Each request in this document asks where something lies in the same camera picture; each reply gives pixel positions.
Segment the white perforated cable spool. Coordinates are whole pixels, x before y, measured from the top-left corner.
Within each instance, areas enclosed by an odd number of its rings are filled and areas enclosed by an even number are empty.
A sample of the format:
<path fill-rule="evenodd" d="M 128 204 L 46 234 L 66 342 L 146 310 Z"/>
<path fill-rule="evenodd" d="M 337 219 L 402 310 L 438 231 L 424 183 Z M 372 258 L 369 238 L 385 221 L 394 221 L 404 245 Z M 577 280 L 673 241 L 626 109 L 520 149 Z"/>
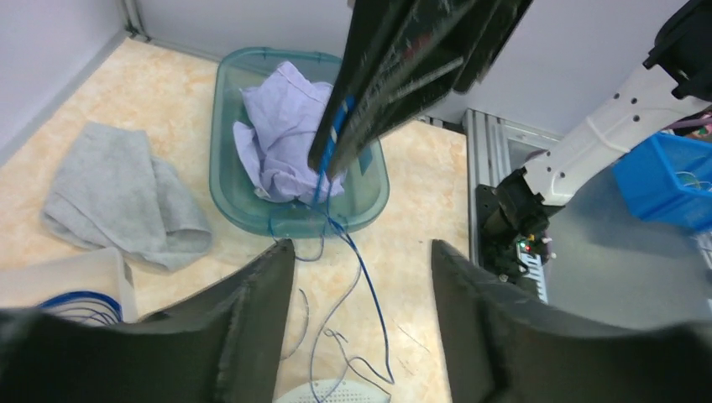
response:
<path fill-rule="evenodd" d="M 359 381 L 321 379 L 299 385 L 274 400 L 274 403 L 310 402 L 386 403 L 390 402 L 390 396 L 373 385 Z"/>

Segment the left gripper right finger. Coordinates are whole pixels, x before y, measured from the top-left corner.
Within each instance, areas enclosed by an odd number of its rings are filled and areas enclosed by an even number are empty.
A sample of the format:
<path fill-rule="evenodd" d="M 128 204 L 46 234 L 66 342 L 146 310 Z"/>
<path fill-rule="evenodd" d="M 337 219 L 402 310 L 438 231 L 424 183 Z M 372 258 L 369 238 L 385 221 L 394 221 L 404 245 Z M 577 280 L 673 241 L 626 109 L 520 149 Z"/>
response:
<path fill-rule="evenodd" d="M 633 330 L 539 301 L 431 244 L 437 319 L 455 402 L 708 402 L 711 326 Z"/>

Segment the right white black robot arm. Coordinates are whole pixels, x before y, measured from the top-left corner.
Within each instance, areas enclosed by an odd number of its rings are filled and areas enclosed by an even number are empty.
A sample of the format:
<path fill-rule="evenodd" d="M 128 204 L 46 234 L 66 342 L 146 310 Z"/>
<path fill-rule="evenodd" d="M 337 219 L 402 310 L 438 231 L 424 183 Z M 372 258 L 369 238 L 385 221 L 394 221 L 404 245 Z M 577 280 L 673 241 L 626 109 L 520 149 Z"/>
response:
<path fill-rule="evenodd" d="M 307 157 L 320 178 L 484 77 L 527 1 L 355 1 L 343 64 Z M 591 178 L 656 131 L 711 103 L 711 4 L 685 3 L 647 58 L 595 112 L 495 188 L 484 237 L 511 243 L 547 228 Z"/>

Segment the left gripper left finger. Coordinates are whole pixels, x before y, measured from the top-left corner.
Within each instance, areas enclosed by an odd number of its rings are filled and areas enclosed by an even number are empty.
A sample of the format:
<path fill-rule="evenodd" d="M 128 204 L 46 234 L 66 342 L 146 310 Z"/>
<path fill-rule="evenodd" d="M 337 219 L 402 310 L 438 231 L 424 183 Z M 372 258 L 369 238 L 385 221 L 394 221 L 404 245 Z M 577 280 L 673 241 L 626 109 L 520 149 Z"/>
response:
<path fill-rule="evenodd" d="M 229 277 L 136 323 L 1 313 L 4 402 L 270 402 L 295 275 L 282 239 Z"/>

